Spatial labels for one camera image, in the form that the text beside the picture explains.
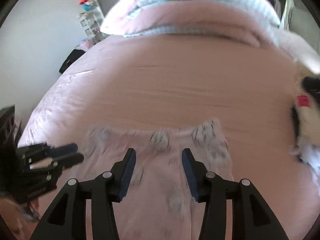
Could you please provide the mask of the person left hand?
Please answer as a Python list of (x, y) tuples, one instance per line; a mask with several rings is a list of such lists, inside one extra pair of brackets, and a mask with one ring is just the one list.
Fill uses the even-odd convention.
[(39, 199), (28, 203), (26, 207), (18, 205), (9, 198), (1, 198), (1, 216), (16, 239), (30, 239), (41, 216)]

